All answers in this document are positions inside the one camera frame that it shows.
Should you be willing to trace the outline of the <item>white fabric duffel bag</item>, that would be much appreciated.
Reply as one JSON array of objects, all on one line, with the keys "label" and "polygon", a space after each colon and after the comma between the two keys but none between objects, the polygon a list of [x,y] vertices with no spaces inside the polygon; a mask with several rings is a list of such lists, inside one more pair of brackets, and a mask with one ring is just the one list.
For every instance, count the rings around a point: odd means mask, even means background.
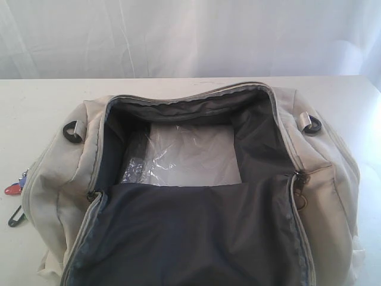
[{"label": "white fabric duffel bag", "polygon": [[[151,124],[229,125],[241,182],[121,183]],[[294,89],[243,82],[185,98],[84,101],[29,170],[22,206],[54,285],[353,285],[360,171]]]}]

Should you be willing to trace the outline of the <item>colourful key tag bunch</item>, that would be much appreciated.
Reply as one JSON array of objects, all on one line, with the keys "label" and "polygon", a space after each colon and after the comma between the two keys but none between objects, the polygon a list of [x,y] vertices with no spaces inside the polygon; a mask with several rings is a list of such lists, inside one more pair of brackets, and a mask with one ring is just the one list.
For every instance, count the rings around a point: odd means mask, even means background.
[{"label": "colourful key tag bunch", "polygon": [[26,169],[14,183],[4,189],[4,194],[7,197],[11,197],[16,203],[15,208],[7,221],[7,225],[10,228],[16,228],[26,221],[26,214],[21,205],[21,195],[26,186],[29,170],[29,168]]}]

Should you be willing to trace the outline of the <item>white paper sheet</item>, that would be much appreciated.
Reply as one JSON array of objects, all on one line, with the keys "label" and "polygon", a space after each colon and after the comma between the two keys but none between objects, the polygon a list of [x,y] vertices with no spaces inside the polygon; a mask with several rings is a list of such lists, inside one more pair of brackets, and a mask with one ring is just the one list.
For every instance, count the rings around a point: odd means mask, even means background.
[{"label": "white paper sheet", "polygon": [[151,124],[127,142],[119,182],[219,186],[241,182],[229,125]]}]

